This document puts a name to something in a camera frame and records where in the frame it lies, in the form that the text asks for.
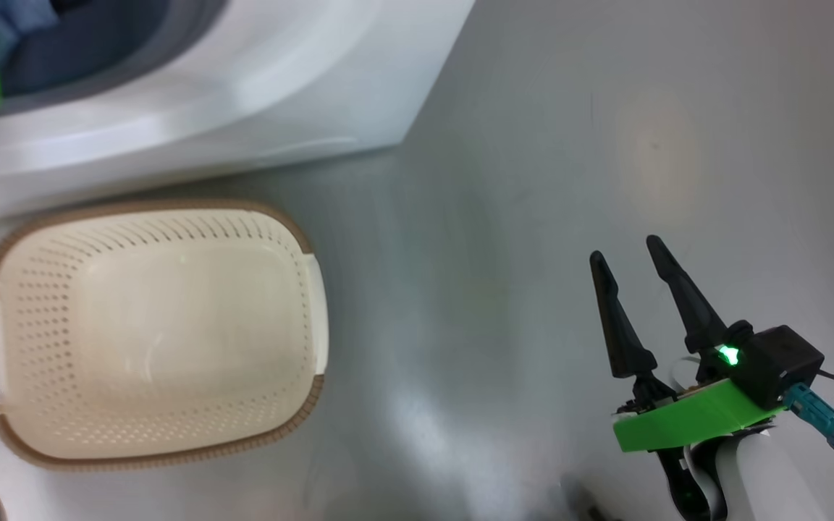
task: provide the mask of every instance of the floor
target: floor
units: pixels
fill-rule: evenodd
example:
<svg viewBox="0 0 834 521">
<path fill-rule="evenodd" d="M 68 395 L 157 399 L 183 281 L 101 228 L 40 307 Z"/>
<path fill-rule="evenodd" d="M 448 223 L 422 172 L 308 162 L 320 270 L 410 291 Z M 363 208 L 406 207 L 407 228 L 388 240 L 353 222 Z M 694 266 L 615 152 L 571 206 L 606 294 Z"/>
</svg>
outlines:
<svg viewBox="0 0 834 521">
<path fill-rule="evenodd" d="M 686 352 L 651 233 L 724 320 L 790 324 L 834 370 L 829 8 L 479 0 L 400 148 L 135 195 L 298 221 L 331 313 L 321 402 L 276 445 L 167 469 L 50 474 L 0 447 L 10 520 L 565 520 L 588 496 L 675 519 L 653 456 L 612 437 L 630 383 L 586 259 L 608 258 L 661 375 Z M 834 453 L 778 423 L 834 518 Z"/>
</svg>

